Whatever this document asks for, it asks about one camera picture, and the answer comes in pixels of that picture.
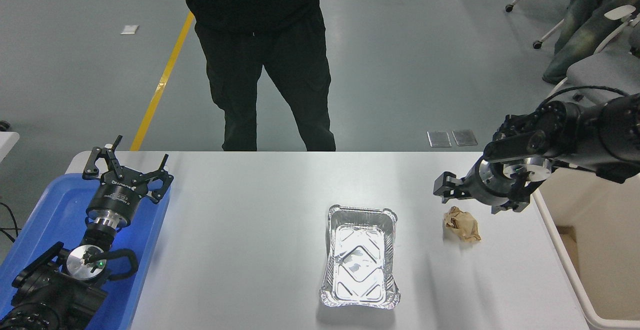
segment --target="foil container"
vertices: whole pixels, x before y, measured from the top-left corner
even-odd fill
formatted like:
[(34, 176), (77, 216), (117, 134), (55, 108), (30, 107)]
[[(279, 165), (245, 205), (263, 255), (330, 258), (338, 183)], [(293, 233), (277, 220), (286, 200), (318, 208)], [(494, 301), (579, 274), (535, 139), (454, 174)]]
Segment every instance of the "foil container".
[(390, 209), (333, 205), (327, 217), (327, 261), (320, 300), (327, 307), (393, 309), (397, 216)]

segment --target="brown paper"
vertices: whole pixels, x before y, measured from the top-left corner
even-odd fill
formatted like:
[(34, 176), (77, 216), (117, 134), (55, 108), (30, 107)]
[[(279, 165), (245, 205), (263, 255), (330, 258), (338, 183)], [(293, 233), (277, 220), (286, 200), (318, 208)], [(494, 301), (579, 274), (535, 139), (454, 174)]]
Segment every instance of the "brown paper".
[(480, 241), (478, 235), (478, 221), (470, 213), (461, 211), (453, 206), (444, 214), (444, 227), (451, 230), (465, 242)]

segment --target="yellow floor line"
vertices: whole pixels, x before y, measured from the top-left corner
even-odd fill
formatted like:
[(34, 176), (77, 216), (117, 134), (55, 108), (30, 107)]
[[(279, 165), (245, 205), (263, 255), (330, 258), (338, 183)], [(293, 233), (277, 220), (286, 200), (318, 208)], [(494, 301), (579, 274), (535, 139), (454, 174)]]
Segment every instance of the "yellow floor line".
[(174, 70), (174, 65), (176, 65), (176, 60), (178, 59), (178, 55), (180, 55), (180, 50), (183, 49), (183, 43), (185, 43), (185, 38), (187, 38), (187, 34), (189, 33), (189, 29), (192, 27), (193, 21), (194, 14), (189, 12), (187, 19), (184, 21), (184, 25), (182, 25), (182, 30), (180, 31), (178, 40), (176, 40), (175, 45), (173, 46), (173, 51), (171, 52), (171, 56), (169, 56), (169, 61), (166, 62), (164, 72), (162, 73), (162, 77), (160, 77), (160, 82), (158, 82), (158, 86), (155, 88), (155, 93), (151, 98), (151, 102), (149, 102), (149, 106), (146, 108), (140, 127), (137, 128), (135, 138), (133, 139), (133, 143), (129, 149), (131, 152), (137, 152), (140, 150), (142, 141), (145, 140), (147, 130), (151, 124), (151, 119), (153, 119), (154, 114), (156, 113), (156, 108), (158, 107), (160, 98), (162, 98), (162, 93), (165, 91), (165, 86), (167, 86), (171, 72)]

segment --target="cable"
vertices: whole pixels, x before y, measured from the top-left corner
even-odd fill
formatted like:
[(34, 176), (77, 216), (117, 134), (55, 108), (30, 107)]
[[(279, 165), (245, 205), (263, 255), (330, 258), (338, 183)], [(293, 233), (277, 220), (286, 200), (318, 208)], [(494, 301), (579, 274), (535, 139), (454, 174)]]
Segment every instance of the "cable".
[(555, 98), (558, 95), (561, 95), (561, 94), (564, 94), (564, 93), (569, 93), (569, 91), (574, 91), (574, 90), (579, 90), (579, 89), (599, 89), (599, 90), (610, 91), (611, 93), (616, 93), (617, 95), (621, 95), (621, 96), (629, 96), (628, 93), (626, 93), (625, 91), (620, 90), (619, 88), (613, 88), (613, 87), (608, 87), (608, 86), (596, 86), (596, 85), (573, 86), (573, 87), (563, 88), (562, 90), (557, 91), (553, 95), (547, 97), (542, 102), (540, 102), (540, 105), (537, 106), (537, 109), (540, 109), (541, 107), (544, 107), (548, 102), (550, 102), (551, 99)]
[(14, 237), (13, 237), (13, 236), (11, 236), (11, 234), (9, 234), (9, 232), (6, 232), (5, 230), (0, 229), (0, 233), (5, 234), (5, 235), (6, 235), (6, 237), (7, 237), (7, 238), (9, 238), (9, 240), (10, 240), (11, 242), (16, 242), (16, 239), (14, 239)]
[(18, 237), (18, 223), (16, 222), (16, 217), (14, 216), (14, 212), (11, 211), (11, 207), (9, 207), (9, 205), (5, 204), (4, 202), (0, 202), (0, 205), (5, 207), (7, 211), (9, 211), (9, 215), (11, 216), (11, 220), (13, 221), (13, 230), (15, 230), (15, 237)]

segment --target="gray floor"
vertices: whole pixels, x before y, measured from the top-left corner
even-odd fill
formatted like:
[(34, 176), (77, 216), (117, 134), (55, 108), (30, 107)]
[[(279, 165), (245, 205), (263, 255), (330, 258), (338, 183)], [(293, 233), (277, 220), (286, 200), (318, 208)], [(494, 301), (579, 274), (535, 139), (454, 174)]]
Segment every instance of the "gray floor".
[[(505, 13), (510, 0), (321, 0), (338, 150), (482, 150), (506, 114), (531, 112), (551, 91), (540, 77), (555, 38), (531, 43), (568, 1), (522, 0)], [(187, 11), (185, 0), (0, 0), (0, 118), (20, 134), (0, 163), (0, 195), (20, 225), (76, 153), (118, 134), (128, 150)], [(123, 36), (124, 25), (140, 28)], [(221, 150), (204, 66), (192, 29), (142, 150)], [(258, 149), (304, 150), (266, 73), (258, 86)], [(428, 130), (462, 129), (480, 145), (430, 148)], [(9, 246), (0, 239), (0, 259)]]

